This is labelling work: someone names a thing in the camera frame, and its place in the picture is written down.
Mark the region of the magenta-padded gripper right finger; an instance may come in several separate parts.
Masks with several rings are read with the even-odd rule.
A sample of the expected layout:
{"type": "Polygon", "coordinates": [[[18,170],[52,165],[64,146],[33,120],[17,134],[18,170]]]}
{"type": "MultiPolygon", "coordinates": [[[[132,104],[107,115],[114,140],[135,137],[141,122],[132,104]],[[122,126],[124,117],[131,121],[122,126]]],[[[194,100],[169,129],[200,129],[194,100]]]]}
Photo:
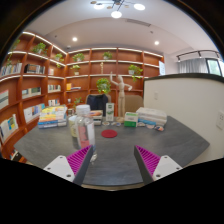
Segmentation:
{"type": "Polygon", "coordinates": [[[138,145],[134,146],[134,156],[145,185],[182,169],[168,155],[158,156],[138,145]]]}

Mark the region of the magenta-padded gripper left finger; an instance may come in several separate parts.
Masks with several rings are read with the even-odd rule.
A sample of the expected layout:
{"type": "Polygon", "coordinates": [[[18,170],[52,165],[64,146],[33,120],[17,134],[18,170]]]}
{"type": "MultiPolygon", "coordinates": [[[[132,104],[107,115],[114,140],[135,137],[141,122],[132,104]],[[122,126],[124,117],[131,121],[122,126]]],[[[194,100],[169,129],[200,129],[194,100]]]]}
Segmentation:
{"type": "Polygon", "coordinates": [[[44,170],[81,186],[92,155],[93,146],[89,145],[69,156],[59,155],[44,170]]]}

